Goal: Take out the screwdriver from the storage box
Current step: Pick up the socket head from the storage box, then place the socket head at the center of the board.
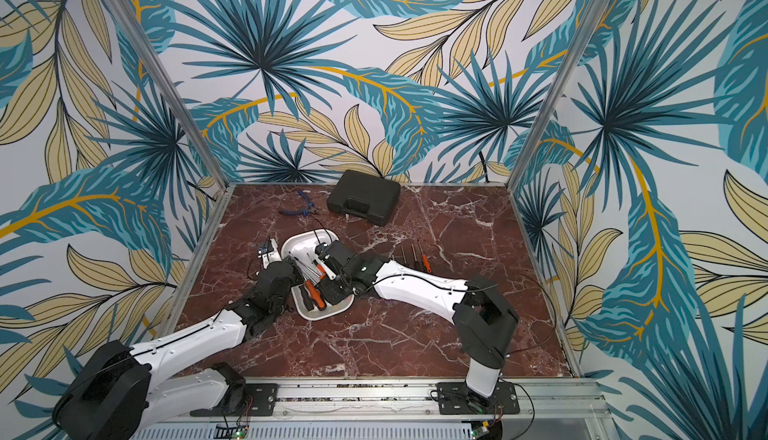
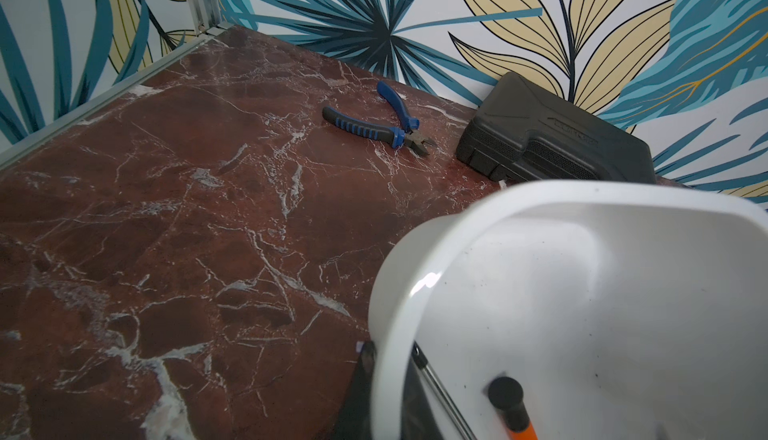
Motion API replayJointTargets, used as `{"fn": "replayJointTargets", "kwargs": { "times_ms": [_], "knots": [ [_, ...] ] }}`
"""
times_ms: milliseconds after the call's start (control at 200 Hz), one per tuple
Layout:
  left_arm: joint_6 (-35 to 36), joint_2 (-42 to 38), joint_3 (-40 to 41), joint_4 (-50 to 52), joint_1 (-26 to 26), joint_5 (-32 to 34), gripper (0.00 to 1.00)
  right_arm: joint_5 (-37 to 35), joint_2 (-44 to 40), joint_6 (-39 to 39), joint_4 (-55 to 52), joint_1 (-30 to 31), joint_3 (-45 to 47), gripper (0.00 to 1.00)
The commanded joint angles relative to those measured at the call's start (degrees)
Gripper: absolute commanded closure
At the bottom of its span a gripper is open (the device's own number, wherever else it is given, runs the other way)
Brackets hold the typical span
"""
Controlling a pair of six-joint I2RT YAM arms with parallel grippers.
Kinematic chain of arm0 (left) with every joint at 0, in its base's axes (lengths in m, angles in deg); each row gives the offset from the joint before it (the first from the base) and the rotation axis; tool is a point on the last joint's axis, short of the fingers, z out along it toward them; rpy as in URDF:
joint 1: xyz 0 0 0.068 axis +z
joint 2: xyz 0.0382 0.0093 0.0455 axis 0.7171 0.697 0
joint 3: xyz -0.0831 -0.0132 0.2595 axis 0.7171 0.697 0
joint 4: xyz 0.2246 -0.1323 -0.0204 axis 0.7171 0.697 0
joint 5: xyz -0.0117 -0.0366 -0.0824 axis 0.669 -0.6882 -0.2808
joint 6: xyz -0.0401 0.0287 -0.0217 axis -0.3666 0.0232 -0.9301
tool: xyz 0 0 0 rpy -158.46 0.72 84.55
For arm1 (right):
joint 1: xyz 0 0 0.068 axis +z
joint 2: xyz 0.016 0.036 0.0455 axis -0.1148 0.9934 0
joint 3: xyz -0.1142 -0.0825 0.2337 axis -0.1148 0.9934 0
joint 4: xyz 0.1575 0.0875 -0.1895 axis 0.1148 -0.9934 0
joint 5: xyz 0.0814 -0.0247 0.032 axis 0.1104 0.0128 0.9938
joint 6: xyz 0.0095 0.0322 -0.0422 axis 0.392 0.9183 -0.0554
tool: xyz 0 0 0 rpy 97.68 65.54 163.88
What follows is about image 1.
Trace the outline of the slim black orange screwdriver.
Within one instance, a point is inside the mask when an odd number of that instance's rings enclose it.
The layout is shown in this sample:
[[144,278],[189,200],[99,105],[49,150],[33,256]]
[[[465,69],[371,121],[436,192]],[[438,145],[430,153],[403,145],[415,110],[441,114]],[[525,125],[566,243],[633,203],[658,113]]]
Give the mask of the slim black orange screwdriver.
[[316,270],[320,281],[323,279],[333,281],[336,278],[336,274],[333,273],[314,253],[308,253],[307,256],[310,263],[313,265],[313,268]]

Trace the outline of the white plastic storage box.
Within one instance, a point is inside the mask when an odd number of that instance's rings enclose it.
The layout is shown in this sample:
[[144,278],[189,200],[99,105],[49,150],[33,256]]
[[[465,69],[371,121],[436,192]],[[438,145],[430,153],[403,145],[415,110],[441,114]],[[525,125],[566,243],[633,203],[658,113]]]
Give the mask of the white plastic storage box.
[[291,289],[293,299],[296,305],[298,314],[307,321],[320,321],[326,318],[339,315],[346,312],[354,302],[354,296],[350,295],[344,301],[337,305],[330,305],[326,303],[327,308],[324,311],[314,309],[308,311],[305,309],[302,303],[302,297],[300,293],[300,287],[306,280],[311,281],[317,288],[320,282],[316,270],[310,263],[307,254],[314,253],[316,255],[316,247],[322,244],[330,244],[337,240],[338,237],[325,229],[313,230],[302,234],[295,235],[286,240],[280,249],[280,254],[283,260],[293,260],[298,267],[298,270],[302,276],[298,286]]

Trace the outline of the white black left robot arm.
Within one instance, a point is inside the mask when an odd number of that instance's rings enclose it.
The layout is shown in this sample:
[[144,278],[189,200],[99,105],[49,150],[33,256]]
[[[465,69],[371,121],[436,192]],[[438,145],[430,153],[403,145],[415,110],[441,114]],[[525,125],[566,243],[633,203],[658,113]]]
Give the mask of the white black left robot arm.
[[285,311],[302,276],[291,260],[270,263],[241,299],[212,317],[156,340],[99,347],[53,408],[72,439],[129,439],[137,431],[194,411],[227,415],[248,405],[245,379],[220,362],[182,372],[260,337]]

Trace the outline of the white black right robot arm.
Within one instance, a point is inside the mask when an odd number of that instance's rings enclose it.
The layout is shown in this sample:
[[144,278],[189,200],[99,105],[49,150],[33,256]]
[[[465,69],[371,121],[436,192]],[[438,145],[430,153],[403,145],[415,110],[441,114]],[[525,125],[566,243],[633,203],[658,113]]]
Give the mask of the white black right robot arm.
[[338,240],[316,246],[308,258],[347,295],[402,302],[451,323],[470,358],[467,389],[482,398],[493,395],[519,323],[495,283],[438,277],[381,255],[355,254]]

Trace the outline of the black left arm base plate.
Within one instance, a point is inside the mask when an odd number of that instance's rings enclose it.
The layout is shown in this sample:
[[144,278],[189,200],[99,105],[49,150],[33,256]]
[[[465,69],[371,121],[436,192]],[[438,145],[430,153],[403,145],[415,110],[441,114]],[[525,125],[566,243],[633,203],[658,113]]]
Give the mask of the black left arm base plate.
[[226,393],[215,407],[193,410],[190,415],[270,417],[273,415],[277,393],[276,383],[248,383],[239,387],[234,394]]

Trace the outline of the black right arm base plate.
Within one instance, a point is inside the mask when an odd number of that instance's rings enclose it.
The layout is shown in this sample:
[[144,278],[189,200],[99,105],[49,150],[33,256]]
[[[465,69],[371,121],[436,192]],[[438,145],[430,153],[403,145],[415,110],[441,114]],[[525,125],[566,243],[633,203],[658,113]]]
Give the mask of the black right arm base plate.
[[439,382],[430,393],[441,415],[519,414],[520,406],[515,387],[499,382],[489,397],[470,390],[464,382]]

